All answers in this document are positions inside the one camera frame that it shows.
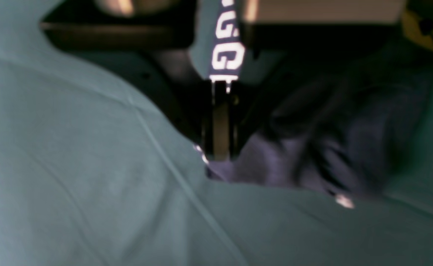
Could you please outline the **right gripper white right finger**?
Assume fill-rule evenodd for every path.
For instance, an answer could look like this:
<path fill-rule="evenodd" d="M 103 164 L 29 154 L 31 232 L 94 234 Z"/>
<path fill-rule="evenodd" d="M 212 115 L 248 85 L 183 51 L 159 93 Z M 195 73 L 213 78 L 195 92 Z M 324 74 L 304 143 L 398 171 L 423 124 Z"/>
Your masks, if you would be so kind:
<path fill-rule="evenodd" d="M 245 48 L 231 92 L 251 100 L 286 57 L 309 62 L 360 56 L 380 47 L 400 19 L 405 0 L 237 0 Z"/>

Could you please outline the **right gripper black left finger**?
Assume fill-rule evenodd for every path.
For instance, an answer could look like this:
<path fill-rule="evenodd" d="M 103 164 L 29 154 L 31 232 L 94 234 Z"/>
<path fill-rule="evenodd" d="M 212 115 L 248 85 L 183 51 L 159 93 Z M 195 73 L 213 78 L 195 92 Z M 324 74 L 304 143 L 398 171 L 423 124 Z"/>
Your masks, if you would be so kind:
<path fill-rule="evenodd" d="M 214 159 L 213 85 L 189 54 L 197 7 L 196 0 L 63 0 L 39 27 L 58 50 L 145 94 L 176 130 Z"/>

